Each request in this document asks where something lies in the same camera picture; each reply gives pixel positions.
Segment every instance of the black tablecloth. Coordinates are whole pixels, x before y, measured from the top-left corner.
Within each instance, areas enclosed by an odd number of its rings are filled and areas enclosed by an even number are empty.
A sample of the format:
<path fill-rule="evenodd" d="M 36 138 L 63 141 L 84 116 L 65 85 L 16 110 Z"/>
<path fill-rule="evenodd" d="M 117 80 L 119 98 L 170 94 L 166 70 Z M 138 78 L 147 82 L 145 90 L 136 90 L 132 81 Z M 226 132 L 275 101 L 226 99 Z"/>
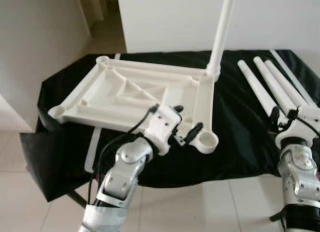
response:
<path fill-rule="evenodd" d="M 277 52 L 319 105 L 319 78 L 292 51 Z M 36 132 L 20 135 L 29 172 L 48 201 L 83 185 L 91 176 L 84 171 L 84 163 L 94 128 L 71 122 L 58 124 L 48 115 L 48 110 L 69 95 L 100 55 L 87 55 L 45 80 L 38 100 L 40 120 Z M 139 176 L 140 185 L 168 188 L 266 173 L 278 176 L 279 150 L 274 143 L 275 134 L 270 131 L 269 118 L 237 67 L 238 60 L 245 60 L 265 85 L 253 63 L 255 56 L 269 59 L 280 68 L 267 50 L 226 50 L 223 53 L 221 76 L 215 85 L 213 102 L 212 126 L 219 137 L 216 150 L 202 154 L 192 146 L 182 150 L 173 145 L 168 154 L 156 157 L 145 166 Z M 120 59 L 205 68 L 209 57 L 209 51 L 200 51 L 123 54 Z M 121 134 L 103 129 L 97 155 L 105 143 Z M 315 139 L 312 149 L 317 162 L 319 145 L 319 140 Z M 114 161 L 114 151 L 106 157 L 105 170 Z"/>

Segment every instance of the white floor tile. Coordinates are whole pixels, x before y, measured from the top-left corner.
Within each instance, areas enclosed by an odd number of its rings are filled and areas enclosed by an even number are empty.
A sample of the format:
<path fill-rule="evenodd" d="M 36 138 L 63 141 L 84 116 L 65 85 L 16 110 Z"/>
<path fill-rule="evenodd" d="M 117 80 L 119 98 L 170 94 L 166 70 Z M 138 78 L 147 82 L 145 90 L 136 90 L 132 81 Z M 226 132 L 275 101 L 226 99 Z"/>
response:
<path fill-rule="evenodd" d="M 143 188 L 140 232 L 239 230 L 228 181 L 182 188 Z"/>
<path fill-rule="evenodd" d="M 91 202 L 94 201 L 96 190 L 97 184 L 93 182 Z M 76 191 L 87 199 L 88 184 L 81 186 Z M 140 198 L 141 187 L 138 187 L 121 232 L 138 232 Z M 41 232 L 76 232 L 81 225 L 84 212 L 85 210 L 80 205 L 64 195 L 52 203 Z"/>
<path fill-rule="evenodd" d="M 0 191 L 0 230 L 39 232 L 50 204 L 30 175 L 0 172 Z"/>
<path fill-rule="evenodd" d="M 20 137 L 17 133 L 0 151 L 0 172 L 27 172 Z"/>
<path fill-rule="evenodd" d="M 242 232 L 283 231 L 279 222 L 269 220 L 283 205 L 280 178 L 231 179 L 230 185 Z"/>
<path fill-rule="evenodd" d="M 0 153 L 14 134 L 15 133 L 11 131 L 0 131 Z"/>

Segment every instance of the white plastic rod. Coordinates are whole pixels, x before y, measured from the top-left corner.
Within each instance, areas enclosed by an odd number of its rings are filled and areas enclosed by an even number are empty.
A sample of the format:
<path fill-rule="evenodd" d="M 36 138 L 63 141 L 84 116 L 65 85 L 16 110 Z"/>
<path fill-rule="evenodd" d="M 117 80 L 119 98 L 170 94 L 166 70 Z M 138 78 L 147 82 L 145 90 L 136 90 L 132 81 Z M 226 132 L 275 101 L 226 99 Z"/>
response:
<path fill-rule="evenodd" d="M 271 98 L 271 96 L 268 94 L 268 92 L 266 91 L 264 86 L 260 83 L 260 81 L 254 75 L 254 73 L 248 67 L 246 62 L 243 60 L 239 60 L 237 64 L 238 64 L 238 67 L 240 68 L 240 70 L 242 71 L 244 77 L 248 81 L 255 96 L 257 97 L 260 104 L 262 105 L 264 111 L 270 117 L 272 110 L 274 109 L 274 107 L 277 107 L 278 105 Z M 280 116 L 282 118 L 285 118 L 285 115 L 282 113 L 282 111 L 280 111 L 280 114 L 281 114 Z"/>
<path fill-rule="evenodd" d="M 269 89 L 271 90 L 273 96 L 275 97 L 276 101 L 278 102 L 279 106 L 281 107 L 282 111 L 285 115 L 288 115 L 290 110 L 296 110 L 296 105 L 292 102 L 290 97 L 269 71 L 265 63 L 262 61 L 260 57 L 254 57 L 253 59 L 255 65 L 257 66 L 258 70 L 260 71 L 262 77 L 264 78 L 266 84 L 268 85 Z"/>
<path fill-rule="evenodd" d="M 296 78 L 294 73 L 291 71 L 291 69 L 287 66 L 287 64 L 281 58 L 281 56 L 274 49 L 270 49 L 270 53 L 273 55 L 273 57 L 276 59 L 279 65 L 282 67 L 284 72 L 288 75 L 288 77 L 290 78 L 294 86 L 297 88 L 297 90 L 300 92 L 302 97 L 305 99 L 305 101 L 312 107 L 318 107 L 314 102 L 314 100 L 310 97 L 306 89 L 302 86 L 300 81 Z"/>
<path fill-rule="evenodd" d="M 217 81 L 220 75 L 220 63 L 225 48 L 225 41 L 228 33 L 228 25 L 231 20 L 235 0 L 223 0 L 222 10 L 216 29 L 210 61 L 206 66 L 206 74 L 214 77 Z"/>
<path fill-rule="evenodd" d="M 279 82 L 284 91 L 289 95 L 293 103 L 296 106 L 307 106 L 308 103 L 305 99 L 299 94 L 299 92 L 293 87 L 293 85 L 284 77 L 284 75 L 278 70 L 278 68 L 270 61 L 266 60 L 264 64 L 267 66 L 269 71 L 273 74 L 275 79 Z"/>

